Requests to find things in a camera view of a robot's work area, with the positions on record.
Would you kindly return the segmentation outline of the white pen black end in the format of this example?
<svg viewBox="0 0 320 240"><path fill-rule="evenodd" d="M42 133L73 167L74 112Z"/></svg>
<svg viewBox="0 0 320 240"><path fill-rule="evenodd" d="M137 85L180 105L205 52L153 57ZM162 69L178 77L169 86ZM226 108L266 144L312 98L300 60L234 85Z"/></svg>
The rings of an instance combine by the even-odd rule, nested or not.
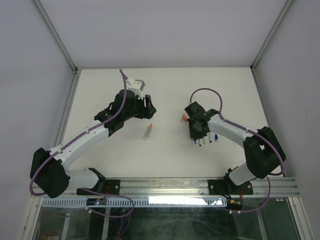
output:
<svg viewBox="0 0 320 240"><path fill-rule="evenodd" d="M211 132L208 133L208 139L209 139L209 142L212 143L212 134L211 134Z"/></svg>

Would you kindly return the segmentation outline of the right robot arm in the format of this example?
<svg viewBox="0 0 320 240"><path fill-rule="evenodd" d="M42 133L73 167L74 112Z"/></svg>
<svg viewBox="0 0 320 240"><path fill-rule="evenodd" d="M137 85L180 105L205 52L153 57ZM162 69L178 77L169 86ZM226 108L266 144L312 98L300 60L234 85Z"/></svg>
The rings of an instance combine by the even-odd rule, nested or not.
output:
<svg viewBox="0 0 320 240"><path fill-rule="evenodd" d="M277 167L284 168L286 155L271 128L244 127L221 117L221 113L215 109L206 111L196 101L184 110L188 116L191 140L199 141L208 137L210 133L214 133L243 148L245 163L226 174L223 182L226 192L234 194L245 182L264 179Z"/></svg>

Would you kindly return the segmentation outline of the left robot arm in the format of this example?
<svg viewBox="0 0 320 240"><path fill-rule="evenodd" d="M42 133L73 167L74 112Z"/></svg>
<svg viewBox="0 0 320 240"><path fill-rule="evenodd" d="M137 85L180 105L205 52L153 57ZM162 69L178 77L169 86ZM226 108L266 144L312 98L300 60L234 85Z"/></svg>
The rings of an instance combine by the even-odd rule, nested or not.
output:
<svg viewBox="0 0 320 240"><path fill-rule="evenodd" d="M91 147L123 128L126 121L151 119L156 111L150 95L139 97L131 90L121 90L114 101L69 142L50 150L39 148L35 151L30 170L30 193L37 196L33 190L37 185L42 190L41 195L52 199L66 190L76 190L78 195L105 194L108 183L102 173L93 167L71 170L70 166Z"/></svg>

